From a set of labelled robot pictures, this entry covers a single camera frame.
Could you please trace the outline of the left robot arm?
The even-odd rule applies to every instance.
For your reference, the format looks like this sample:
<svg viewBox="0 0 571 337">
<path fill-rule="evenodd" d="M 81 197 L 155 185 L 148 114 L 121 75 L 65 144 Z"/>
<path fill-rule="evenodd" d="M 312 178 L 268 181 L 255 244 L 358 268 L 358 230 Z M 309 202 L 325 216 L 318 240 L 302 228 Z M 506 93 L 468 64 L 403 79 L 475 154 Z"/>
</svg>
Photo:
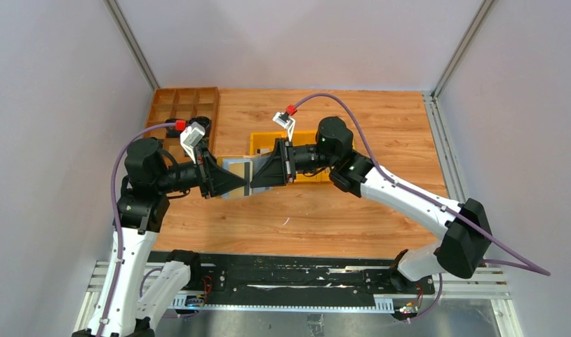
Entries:
<svg viewBox="0 0 571 337">
<path fill-rule="evenodd" d="M 203 281 L 201 259 L 193 251 L 174 250 L 154 283 L 142 291 L 145 267 L 170 206 L 169 194 L 197 187 L 206 199 L 246 185 L 246 180 L 217 164 L 205 145 L 194 161 L 167 166 L 169 153 L 156 138 L 141 138 L 126 148 L 121 194 L 112 197 L 114 235 L 102 293 L 86 328 L 74 336 L 154 336 L 171 302 L 182 290 Z"/>
</svg>

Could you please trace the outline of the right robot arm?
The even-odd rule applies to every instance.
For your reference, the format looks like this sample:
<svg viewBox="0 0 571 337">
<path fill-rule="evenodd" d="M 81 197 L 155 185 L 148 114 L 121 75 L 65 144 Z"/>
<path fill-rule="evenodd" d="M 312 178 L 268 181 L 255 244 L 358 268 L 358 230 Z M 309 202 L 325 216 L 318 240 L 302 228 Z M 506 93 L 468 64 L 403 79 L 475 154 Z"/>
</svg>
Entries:
<svg viewBox="0 0 571 337">
<path fill-rule="evenodd" d="M 278 138 L 250 186 L 285 186 L 299 174 L 328 169 L 330 181 L 339 190 L 388 206 L 436 236 L 436 243 L 396 256 L 388 275 L 394 291 L 406 293 L 421 278 L 438 273 L 471 278 L 491 244 L 483 205 L 474 199 L 461 203 L 440 197 L 397 178 L 354 150 L 353 139 L 339 117 L 319 122 L 314 144 L 293 145 L 287 138 Z"/>
</svg>

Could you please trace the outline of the yellow leather card holder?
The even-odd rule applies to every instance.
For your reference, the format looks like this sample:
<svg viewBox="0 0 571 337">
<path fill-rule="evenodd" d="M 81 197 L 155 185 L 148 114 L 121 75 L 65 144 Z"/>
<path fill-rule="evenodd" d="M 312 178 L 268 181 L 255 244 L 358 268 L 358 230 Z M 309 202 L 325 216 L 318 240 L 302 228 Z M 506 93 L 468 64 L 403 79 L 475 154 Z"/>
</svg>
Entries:
<svg viewBox="0 0 571 337">
<path fill-rule="evenodd" d="M 240 199 L 255 194 L 270 191 L 273 187 L 251 187 L 253 176 L 268 161 L 268 154 L 246 155 L 246 156 L 223 156 L 217 161 L 223 168 L 245 180 L 243 187 L 238 187 L 221 196 L 222 199 Z"/>
</svg>

